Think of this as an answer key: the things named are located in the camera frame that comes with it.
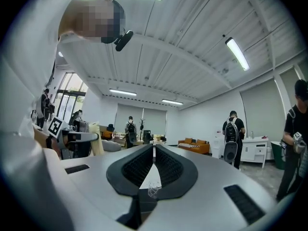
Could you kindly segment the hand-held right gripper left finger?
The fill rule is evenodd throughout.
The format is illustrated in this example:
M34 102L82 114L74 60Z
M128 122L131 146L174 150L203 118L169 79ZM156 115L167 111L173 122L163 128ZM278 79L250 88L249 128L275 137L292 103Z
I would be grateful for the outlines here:
M147 144L113 162L106 171L106 178L118 194L134 197L138 195L152 165L153 146Z

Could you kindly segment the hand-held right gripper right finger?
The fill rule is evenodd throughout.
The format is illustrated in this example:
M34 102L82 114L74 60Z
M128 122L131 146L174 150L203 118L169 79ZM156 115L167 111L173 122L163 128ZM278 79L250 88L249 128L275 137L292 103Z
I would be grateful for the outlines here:
M157 200L181 198L196 183L198 169L193 161L185 157L184 152L172 146L155 146L155 166L161 181Z

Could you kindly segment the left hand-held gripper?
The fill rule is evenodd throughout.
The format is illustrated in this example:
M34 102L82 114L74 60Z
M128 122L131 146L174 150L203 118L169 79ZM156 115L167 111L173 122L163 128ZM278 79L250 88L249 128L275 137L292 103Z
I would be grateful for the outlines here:
M48 133L57 140L62 160L88 157L91 142L99 139L97 133L77 132L74 126L56 116L50 122Z

